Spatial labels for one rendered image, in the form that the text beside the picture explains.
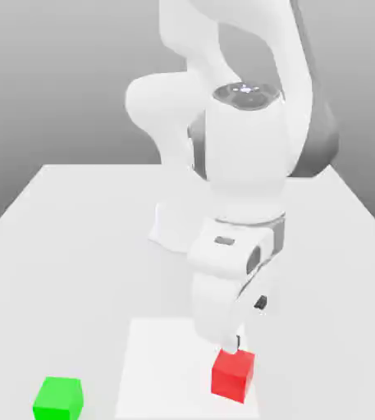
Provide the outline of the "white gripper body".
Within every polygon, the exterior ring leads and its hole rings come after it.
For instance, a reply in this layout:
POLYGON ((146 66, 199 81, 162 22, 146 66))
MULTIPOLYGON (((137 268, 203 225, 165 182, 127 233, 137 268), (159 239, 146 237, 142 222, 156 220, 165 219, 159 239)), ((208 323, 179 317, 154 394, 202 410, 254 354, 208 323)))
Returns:
POLYGON ((237 345, 237 333, 259 299, 267 299, 275 280, 275 262, 264 263, 245 280, 196 273, 192 313, 198 335, 215 345, 237 345))

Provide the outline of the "small red cube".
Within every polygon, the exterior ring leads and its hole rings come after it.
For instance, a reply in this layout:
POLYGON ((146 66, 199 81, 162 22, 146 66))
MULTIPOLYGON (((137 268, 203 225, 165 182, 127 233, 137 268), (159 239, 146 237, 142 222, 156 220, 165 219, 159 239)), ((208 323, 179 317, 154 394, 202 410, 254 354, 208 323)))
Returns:
POLYGON ((221 349, 212 367, 211 392, 244 403, 254 375, 255 355, 238 349, 235 354, 221 349))

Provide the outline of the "small green cube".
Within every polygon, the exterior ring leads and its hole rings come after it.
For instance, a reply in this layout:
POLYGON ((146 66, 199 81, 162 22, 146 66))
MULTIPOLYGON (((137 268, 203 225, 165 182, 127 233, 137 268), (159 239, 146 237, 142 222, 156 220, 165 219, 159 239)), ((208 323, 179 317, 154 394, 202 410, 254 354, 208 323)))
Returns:
POLYGON ((46 377, 33 403, 35 420, 79 420, 84 407, 81 380, 46 377))

